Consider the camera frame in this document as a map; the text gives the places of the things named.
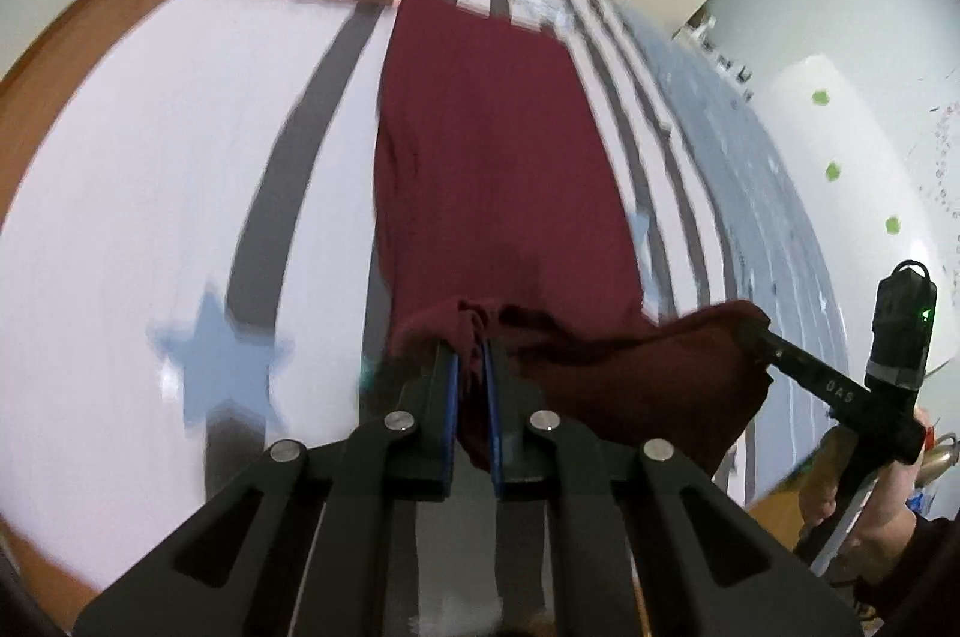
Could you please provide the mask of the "white nightstand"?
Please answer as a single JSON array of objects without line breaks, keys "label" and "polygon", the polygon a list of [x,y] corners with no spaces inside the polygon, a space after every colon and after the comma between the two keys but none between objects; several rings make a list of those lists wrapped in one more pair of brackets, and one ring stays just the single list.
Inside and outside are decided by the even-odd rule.
[{"label": "white nightstand", "polygon": [[732,88],[740,92],[743,99],[750,102],[754,99],[754,89],[752,89],[754,71],[721,49],[715,37],[716,22],[718,20],[711,11],[701,8],[675,32],[674,38],[688,49],[703,56],[704,60],[708,61],[708,65],[724,81],[729,82]]}]

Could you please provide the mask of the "white headboard with apples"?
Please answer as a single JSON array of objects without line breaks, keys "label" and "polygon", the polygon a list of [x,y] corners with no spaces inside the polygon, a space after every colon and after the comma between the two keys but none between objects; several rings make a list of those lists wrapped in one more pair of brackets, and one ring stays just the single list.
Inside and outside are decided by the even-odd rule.
[{"label": "white headboard with apples", "polygon": [[953,273],[921,195],[871,107],[832,60],[814,55],[758,88],[752,109],[811,218],[856,375],[871,352],[880,279],[903,260],[928,268],[937,300],[921,403],[946,409],[958,398]]}]

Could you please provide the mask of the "striped bed sheet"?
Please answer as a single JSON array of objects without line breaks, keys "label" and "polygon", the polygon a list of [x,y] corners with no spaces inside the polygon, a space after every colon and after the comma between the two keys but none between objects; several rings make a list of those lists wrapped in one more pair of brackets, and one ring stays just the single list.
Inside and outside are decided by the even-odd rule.
[{"label": "striped bed sheet", "polygon": [[[600,53],[618,112],[597,123],[620,188],[649,183],[638,240],[661,237],[670,283],[652,308],[692,310],[698,238],[713,300],[752,300],[835,367],[851,346],[804,196],[745,95],[617,0],[457,0],[558,24]],[[394,21],[358,47],[332,0],[166,0],[73,91],[2,226],[2,572],[43,627],[86,603],[198,509],[226,369],[172,344],[226,344],[247,219],[288,116],[322,61],[342,99],[322,120],[278,284],[270,437],[320,444],[358,421],[386,329],[371,271],[379,73]]]}]

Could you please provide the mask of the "maroon t-shirt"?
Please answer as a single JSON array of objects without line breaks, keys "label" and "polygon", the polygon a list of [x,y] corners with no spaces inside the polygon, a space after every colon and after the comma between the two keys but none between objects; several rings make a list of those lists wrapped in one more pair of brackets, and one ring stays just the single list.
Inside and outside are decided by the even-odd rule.
[{"label": "maroon t-shirt", "polygon": [[455,435],[491,461],[482,349],[505,344],[547,405],[627,447],[669,440],[715,471],[770,378],[745,300],[658,323],[619,187],[568,50],[448,0],[402,0],[374,162],[387,351],[459,355]]}]

